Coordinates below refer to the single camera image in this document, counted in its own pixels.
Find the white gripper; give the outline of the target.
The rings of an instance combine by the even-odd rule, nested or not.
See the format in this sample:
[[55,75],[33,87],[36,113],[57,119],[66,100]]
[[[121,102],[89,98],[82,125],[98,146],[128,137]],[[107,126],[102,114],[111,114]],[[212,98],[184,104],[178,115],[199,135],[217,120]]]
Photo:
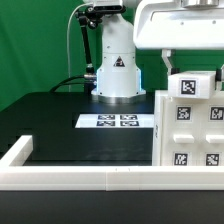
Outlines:
[[[170,49],[224,49],[224,0],[142,0],[133,40],[138,49],[163,49],[167,75],[177,74]],[[221,90],[224,64],[216,70],[215,83]]]

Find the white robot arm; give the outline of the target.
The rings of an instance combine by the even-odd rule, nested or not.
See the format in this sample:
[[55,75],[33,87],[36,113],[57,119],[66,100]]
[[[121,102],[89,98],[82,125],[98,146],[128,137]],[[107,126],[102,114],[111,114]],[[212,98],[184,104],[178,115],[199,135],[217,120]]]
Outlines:
[[137,49],[224,49],[224,0],[83,0],[102,17],[102,64],[92,97],[125,103],[146,94]]

